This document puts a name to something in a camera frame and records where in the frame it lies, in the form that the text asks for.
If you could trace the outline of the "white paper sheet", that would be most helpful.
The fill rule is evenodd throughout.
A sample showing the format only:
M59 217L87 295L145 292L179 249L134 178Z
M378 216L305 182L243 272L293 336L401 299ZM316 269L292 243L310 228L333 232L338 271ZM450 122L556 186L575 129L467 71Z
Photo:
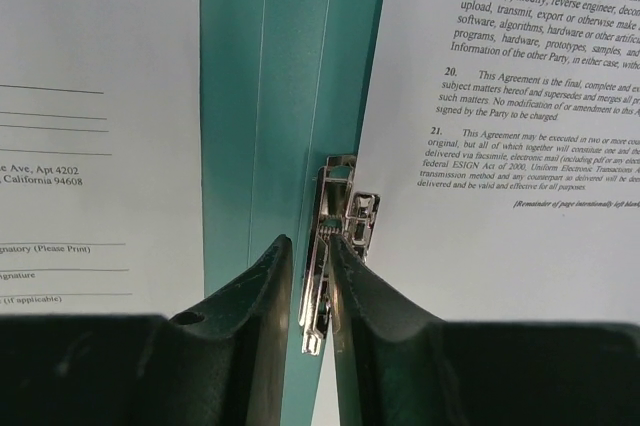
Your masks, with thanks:
M367 263L454 320L639 318L639 0L383 0Z
M1 312L204 294L199 0L1 0Z

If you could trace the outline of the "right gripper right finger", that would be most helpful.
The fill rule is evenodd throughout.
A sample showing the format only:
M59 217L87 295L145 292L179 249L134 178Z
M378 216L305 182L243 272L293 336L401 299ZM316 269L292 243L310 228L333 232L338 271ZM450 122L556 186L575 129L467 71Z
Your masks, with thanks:
M639 329L447 322L329 242L344 425L635 425Z

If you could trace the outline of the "teal file folder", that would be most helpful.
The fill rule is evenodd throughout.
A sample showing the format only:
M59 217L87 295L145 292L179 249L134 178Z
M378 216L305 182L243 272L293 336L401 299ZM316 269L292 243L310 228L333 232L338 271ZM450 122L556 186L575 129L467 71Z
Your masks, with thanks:
M302 290L318 169L357 151L381 0L200 0L205 289L278 235Z

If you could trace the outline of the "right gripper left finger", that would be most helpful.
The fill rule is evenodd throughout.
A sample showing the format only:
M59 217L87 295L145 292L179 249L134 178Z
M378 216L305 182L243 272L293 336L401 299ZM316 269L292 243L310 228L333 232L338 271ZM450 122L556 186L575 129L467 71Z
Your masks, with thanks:
M5 425L276 425L292 245L175 315L8 315Z

